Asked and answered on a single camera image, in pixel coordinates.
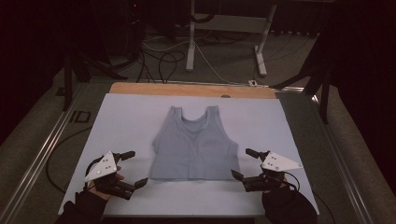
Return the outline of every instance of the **hand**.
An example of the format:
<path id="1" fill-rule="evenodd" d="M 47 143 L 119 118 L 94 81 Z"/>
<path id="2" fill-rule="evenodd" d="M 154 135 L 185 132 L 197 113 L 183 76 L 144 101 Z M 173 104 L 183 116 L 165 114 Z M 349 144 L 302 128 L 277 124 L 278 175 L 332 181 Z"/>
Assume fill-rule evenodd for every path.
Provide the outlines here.
<path id="1" fill-rule="evenodd" d="M 116 174 L 116 178 L 118 178 L 119 180 L 123 180 L 125 177 L 123 175 Z M 90 185 L 88 186 L 88 189 L 89 189 L 88 190 L 89 192 L 96 194 L 97 196 L 101 197 L 102 199 L 104 199 L 106 201 L 110 200 L 110 198 L 113 196 L 111 194 L 105 194 L 103 192 L 96 190 L 96 187 L 94 186 L 93 181 L 91 181 Z"/>

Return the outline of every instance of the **power cord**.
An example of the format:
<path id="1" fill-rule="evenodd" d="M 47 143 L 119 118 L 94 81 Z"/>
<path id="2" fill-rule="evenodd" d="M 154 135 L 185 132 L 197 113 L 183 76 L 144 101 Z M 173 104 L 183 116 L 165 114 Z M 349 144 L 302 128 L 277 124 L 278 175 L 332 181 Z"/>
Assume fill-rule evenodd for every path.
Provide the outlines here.
<path id="1" fill-rule="evenodd" d="M 289 172 L 285 172 L 285 174 L 291 175 L 297 181 L 297 191 L 300 191 L 300 181 L 298 181 L 297 177 Z"/>
<path id="2" fill-rule="evenodd" d="M 323 199 L 321 199 L 313 190 L 312 192 L 314 193 L 314 195 L 324 204 L 324 206 L 326 207 L 326 209 L 329 211 L 330 216 L 332 217 L 332 223 L 335 224 L 335 218 L 334 215 L 332 214 L 332 210 L 330 210 L 330 207 L 323 201 Z"/>
<path id="3" fill-rule="evenodd" d="M 205 55 L 201 52 L 201 49 L 199 48 L 198 45 L 195 45 L 195 47 L 198 49 L 198 51 L 201 53 L 202 57 L 204 58 L 205 62 L 207 63 L 207 65 L 212 69 L 212 71 L 215 73 L 215 75 L 223 82 L 229 83 L 229 84 L 233 84 L 233 85 L 241 85 L 241 86 L 248 86 L 248 84 L 246 83 L 238 83 L 238 82 L 231 82 L 228 81 L 226 79 L 224 79 L 223 77 L 221 77 L 216 70 L 212 67 L 212 65 L 210 64 L 210 62 L 207 60 L 207 58 L 205 57 Z"/>
<path id="4" fill-rule="evenodd" d="M 144 55 L 142 49 L 140 49 L 140 56 L 142 58 L 142 62 L 140 62 L 142 64 L 142 67 L 140 68 L 139 76 L 136 79 L 136 83 L 138 83 L 140 81 L 140 78 L 143 75 L 144 69 L 146 69 L 146 78 L 148 79 L 148 83 L 150 80 L 152 80 L 154 83 L 156 83 L 154 78 L 152 77 L 151 73 L 149 72 L 149 68 L 146 66 L 146 58 L 145 58 L 145 55 Z"/>
<path id="5" fill-rule="evenodd" d="M 161 77 L 161 80 L 163 81 L 163 84 L 167 84 L 169 78 L 175 73 L 175 71 L 177 69 L 177 63 L 183 61 L 186 58 L 185 54 L 182 51 L 179 51 L 179 50 L 162 52 L 163 55 L 161 57 L 157 57 L 156 55 L 153 55 L 153 54 L 149 53 L 147 50 L 143 50 L 143 53 L 147 54 L 150 57 L 153 57 L 153 58 L 159 60 L 158 73 L 160 74 L 160 77 Z M 176 58 L 176 56 L 174 54 L 179 54 L 181 56 L 179 58 Z M 172 57 L 173 60 L 170 60 L 170 61 L 165 60 L 166 56 Z M 162 71 L 162 67 L 161 67 L 161 65 L 163 63 L 173 63 L 174 64 L 173 70 L 170 72 L 170 74 L 166 78 L 164 78 L 165 76 L 163 75 L 163 71 Z"/>
<path id="6" fill-rule="evenodd" d="M 73 134 L 67 136 L 64 140 L 62 140 L 61 142 L 59 142 L 59 143 L 52 149 L 52 151 L 49 153 L 49 158 L 47 159 L 47 162 L 46 162 L 46 176 L 47 176 L 48 181 L 51 183 L 51 185 L 52 185 L 53 187 L 55 187 L 57 190 L 59 190 L 60 192 L 66 193 L 66 190 L 65 190 L 64 188 L 59 187 L 59 186 L 52 180 L 52 178 L 50 177 L 50 159 L 52 158 L 52 155 L 53 155 L 53 153 L 55 152 L 55 150 L 56 150 L 61 144 L 63 144 L 65 141 L 69 140 L 70 138 L 72 138 L 72 137 L 74 137 L 74 136 L 76 136 L 76 135 L 78 135 L 78 134 L 81 134 L 81 133 L 84 133 L 84 132 L 90 130 L 91 128 L 92 128 L 92 127 L 88 127 L 88 128 L 86 128 L 86 129 L 83 129 L 83 130 L 81 130 L 81 131 L 79 131 L 79 132 L 76 132 L 76 133 L 73 133 Z"/>
<path id="7" fill-rule="evenodd" d="M 212 36 L 215 38 L 215 41 L 210 41 L 207 40 L 207 38 L 209 36 Z M 228 45 L 228 44 L 233 44 L 239 41 L 242 41 L 244 39 L 247 39 L 249 36 L 251 36 L 251 33 L 241 33 L 241 37 L 239 38 L 232 38 L 232 37 L 228 37 L 226 35 L 223 35 L 220 32 L 217 31 L 210 31 L 208 32 L 206 35 L 197 38 L 196 40 L 202 41 L 204 42 L 204 44 L 201 44 L 200 46 L 204 46 L 204 45 L 217 45 L 217 44 L 221 44 L 221 45 Z"/>

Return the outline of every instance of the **white paper sheet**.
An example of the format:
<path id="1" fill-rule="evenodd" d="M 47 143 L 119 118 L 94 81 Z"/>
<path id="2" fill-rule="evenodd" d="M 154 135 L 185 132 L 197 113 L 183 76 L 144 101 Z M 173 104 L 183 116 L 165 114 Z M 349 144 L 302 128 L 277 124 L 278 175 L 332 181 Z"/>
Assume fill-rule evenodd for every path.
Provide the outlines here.
<path id="1" fill-rule="evenodd" d="M 301 162 L 289 124 L 277 99 L 234 99 L 191 96 L 152 96 L 108 94 L 102 103 L 90 137 L 78 161 L 59 213 L 67 201 L 74 201 L 82 190 L 85 170 L 109 150 L 115 153 L 135 151 L 136 155 L 118 163 L 124 182 L 149 176 L 155 152 L 152 141 L 160 131 L 171 105 L 183 107 L 187 119 L 198 119 L 209 105 L 218 105 L 228 136 L 239 144 L 241 173 L 259 175 L 261 161 L 245 153 L 271 150 Z M 318 211 L 304 169 L 290 171 L 301 185 L 300 192 Z M 289 177 L 290 183 L 296 184 Z M 138 189 L 130 201 L 112 198 L 105 215 L 111 216 L 203 216 L 249 217 L 263 215 L 262 194 L 245 192 L 237 181 L 154 181 Z"/>

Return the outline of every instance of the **white tabletop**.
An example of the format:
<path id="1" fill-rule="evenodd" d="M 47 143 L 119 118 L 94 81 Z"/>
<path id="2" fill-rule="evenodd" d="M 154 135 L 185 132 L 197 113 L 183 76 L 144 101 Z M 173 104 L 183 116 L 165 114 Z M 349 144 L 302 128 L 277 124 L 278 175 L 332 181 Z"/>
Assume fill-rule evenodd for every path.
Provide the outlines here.
<path id="1" fill-rule="evenodd" d="M 127 161 L 120 161 L 124 182 L 149 176 L 155 152 L 152 141 L 163 126 L 170 106 L 183 107 L 187 119 L 197 119 L 209 105 L 218 105 L 228 136 L 239 144 L 241 173 L 259 175 L 260 160 L 245 154 L 247 147 L 271 150 L 301 162 L 289 124 L 277 99 L 234 99 L 194 96 L 160 96 L 109 93 L 102 103 L 90 137 L 78 161 L 76 171 L 64 196 L 59 213 L 67 201 L 75 200 L 82 190 L 85 170 L 109 150 L 115 153 L 135 151 Z M 318 211 L 304 169 L 290 171 L 301 184 L 300 192 Z M 130 201 L 113 198 L 106 206 L 110 216 L 159 217 L 249 217 L 263 215 L 260 192 L 245 192 L 237 181 L 158 181 L 149 179 Z"/>

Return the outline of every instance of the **gray sleeveless top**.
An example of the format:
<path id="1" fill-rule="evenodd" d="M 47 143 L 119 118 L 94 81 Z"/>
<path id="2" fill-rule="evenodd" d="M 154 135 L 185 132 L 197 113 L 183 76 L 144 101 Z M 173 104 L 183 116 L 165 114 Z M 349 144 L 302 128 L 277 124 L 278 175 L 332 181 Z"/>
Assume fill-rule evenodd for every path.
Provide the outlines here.
<path id="1" fill-rule="evenodd" d="M 209 106 L 196 120 L 172 106 L 154 149 L 153 179 L 227 180 L 233 179 L 231 169 L 239 171 L 238 145 L 224 131 L 218 106 Z"/>

